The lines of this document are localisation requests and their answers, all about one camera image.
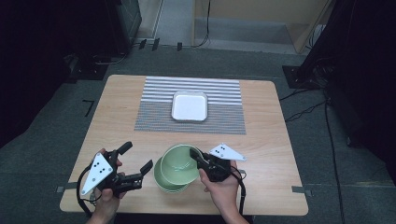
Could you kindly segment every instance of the square plate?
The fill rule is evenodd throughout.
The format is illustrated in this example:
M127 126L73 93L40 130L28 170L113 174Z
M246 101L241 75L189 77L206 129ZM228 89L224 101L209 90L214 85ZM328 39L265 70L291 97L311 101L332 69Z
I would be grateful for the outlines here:
M178 91L174 94L172 118L204 121L207 117L207 96L203 92Z

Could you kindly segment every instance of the gray placemat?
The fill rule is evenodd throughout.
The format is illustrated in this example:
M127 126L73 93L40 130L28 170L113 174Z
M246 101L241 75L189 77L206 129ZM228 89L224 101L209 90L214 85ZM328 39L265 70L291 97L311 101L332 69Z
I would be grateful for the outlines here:
M199 122L172 118L177 91L207 95L207 118ZM246 134L238 80L189 77L147 77L137 114L135 131L167 133Z

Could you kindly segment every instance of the table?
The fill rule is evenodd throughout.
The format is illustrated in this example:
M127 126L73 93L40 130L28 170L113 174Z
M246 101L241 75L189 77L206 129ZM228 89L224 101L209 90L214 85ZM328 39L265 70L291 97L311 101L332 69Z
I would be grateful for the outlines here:
M137 122L141 120L139 117L145 116L143 103L147 102L147 99L149 102L152 96L150 89L159 89L150 86L150 80L165 83L171 88L173 80L181 80L185 83L184 86L191 88L194 88L195 82L202 82L212 90L217 90L216 85L224 85L223 89L240 95L239 103L242 104L239 106L243 107L242 121L245 132L244 129L240 129L236 133L205 133L210 130L200 128L196 129L195 133L136 130ZM240 88L240 93L233 90L234 87L227 88L232 85ZM209 94L208 99L209 108L218 100ZM229 105L238 105L237 97L231 99L233 102ZM208 112L208 118L211 117L211 113L213 112ZM301 187L302 183L276 88L270 81L110 76L69 182L78 180L82 170L100 148L113 150L127 141L132 141L134 146L123 156L119 156L123 162L119 172L123 171L127 175L138 173L148 160L155 162L166 149L177 143L191 144L206 152L220 143L225 143L247 158L247 161L237 163L239 169L247 172L244 180L247 188L244 215L304 216L308 211L305 195L292 191L292 186ZM78 206L75 189L67 189L64 192L60 207L67 212L82 212ZM199 178L180 193L165 193L156 186L152 170L145 176L142 189L126 194L121 201L119 212L203 215L219 213L210 195L204 193L204 185Z
M206 18L208 3L209 0L194 1L191 31L193 46L195 20ZM284 22L293 46L301 53L316 27L326 24L334 4L335 0L216 0L211 1L210 18Z

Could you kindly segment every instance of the human hand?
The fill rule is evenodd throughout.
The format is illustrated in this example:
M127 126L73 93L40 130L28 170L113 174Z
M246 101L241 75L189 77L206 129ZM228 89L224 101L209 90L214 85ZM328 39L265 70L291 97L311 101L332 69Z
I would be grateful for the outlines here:
M237 169L235 161L231 161L231 166ZM233 171L233 173L240 177L237 171ZM248 223L239 214L236 206L239 183L234 176L230 175L222 182L211 182L203 169L199 170L199 175L201 182L206 186L204 191L210 192L213 203L227 223Z
M104 154L106 150L102 148L99 152ZM117 160L117 166L122 166L122 162ZM100 191L98 188L95 188L94 194L98 200L96 201L95 211L87 223L108 223L116 215L117 209L120 206L120 199L123 198L125 193L121 193L120 197L117 198L113 195L112 189L103 189Z

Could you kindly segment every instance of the tray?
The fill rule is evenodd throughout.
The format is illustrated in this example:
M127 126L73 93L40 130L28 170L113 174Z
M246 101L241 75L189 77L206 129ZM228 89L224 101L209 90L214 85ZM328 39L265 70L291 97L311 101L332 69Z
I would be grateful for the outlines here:
M184 121L204 121L207 118L206 94L177 91L173 98L172 118Z

